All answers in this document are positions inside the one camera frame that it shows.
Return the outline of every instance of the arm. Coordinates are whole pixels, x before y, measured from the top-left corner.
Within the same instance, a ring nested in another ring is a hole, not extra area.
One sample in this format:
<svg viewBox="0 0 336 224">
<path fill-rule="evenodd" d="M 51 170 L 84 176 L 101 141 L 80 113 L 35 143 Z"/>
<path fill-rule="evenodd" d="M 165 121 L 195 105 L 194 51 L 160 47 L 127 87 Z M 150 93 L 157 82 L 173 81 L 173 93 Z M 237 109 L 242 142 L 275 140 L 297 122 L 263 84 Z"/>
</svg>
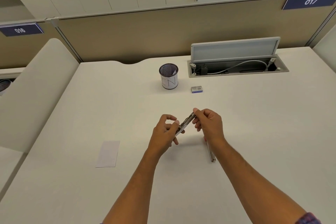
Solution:
<svg viewBox="0 0 336 224">
<path fill-rule="evenodd" d="M 174 120 L 174 123 L 166 124 L 166 120 Z M 167 114 L 161 116 L 153 129 L 148 149 L 130 181 L 105 217 L 104 224 L 147 223 L 154 171 L 160 157 L 172 142 L 179 144 L 175 138 L 178 127 L 179 121 L 174 116 Z"/>
<path fill-rule="evenodd" d="M 252 223 L 295 223 L 306 211 L 260 175 L 225 140 L 221 116 L 212 110 L 200 111 L 193 120 L 228 176 Z"/>
</svg>

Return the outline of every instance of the white desk divider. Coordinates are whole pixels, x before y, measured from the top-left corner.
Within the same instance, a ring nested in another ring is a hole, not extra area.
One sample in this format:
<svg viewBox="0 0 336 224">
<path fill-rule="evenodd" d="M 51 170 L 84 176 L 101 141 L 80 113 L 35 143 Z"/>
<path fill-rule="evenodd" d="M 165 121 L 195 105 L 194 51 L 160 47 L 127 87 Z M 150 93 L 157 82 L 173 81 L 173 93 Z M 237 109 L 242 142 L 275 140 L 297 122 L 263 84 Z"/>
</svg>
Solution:
<svg viewBox="0 0 336 224">
<path fill-rule="evenodd" d="M 0 99 L 0 146 L 28 153 L 79 63 L 50 39 Z"/>
</svg>

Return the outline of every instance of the white paper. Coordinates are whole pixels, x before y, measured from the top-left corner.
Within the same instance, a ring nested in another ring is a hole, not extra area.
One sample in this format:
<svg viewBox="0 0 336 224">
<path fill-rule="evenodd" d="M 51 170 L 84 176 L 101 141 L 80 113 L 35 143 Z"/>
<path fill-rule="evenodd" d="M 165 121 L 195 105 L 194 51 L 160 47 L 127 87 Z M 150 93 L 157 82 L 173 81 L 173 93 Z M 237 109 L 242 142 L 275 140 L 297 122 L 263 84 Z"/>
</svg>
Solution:
<svg viewBox="0 0 336 224">
<path fill-rule="evenodd" d="M 120 141 L 103 142 L 96 167 L 115 167 Z"/>
</svg>

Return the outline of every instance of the pen holder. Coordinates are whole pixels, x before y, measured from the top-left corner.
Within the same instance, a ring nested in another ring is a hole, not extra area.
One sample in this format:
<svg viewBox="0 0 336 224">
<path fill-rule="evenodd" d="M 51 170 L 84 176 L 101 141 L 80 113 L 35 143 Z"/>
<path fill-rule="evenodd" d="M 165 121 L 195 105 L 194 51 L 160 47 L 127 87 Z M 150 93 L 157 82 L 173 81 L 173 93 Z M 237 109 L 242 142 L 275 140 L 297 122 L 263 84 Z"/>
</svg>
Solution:
<svg viewBox="0 0 336 224">
<path fill-rule="evenodd" d="M 171 63 L 164 64 L 159 68 L 162 86 L 165 89 L 172 90 L 177 87 L 179 84 L 177 80 L 178 71 L 177 65 Z"/>
</svg>

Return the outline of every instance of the small box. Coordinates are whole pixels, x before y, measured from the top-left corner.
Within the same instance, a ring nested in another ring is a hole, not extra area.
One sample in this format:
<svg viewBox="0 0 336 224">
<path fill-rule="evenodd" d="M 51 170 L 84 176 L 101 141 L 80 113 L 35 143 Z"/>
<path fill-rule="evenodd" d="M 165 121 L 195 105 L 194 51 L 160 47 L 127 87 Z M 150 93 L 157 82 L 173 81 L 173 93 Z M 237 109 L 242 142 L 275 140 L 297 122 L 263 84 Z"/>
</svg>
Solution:
<svg viewBox="0 0 336 224">
<path fill-rule="evenodd" d="M 199 93 L 199 92 L 203 92 L 202 86 L 191 87 L 191 93 Z"/>
</svg>

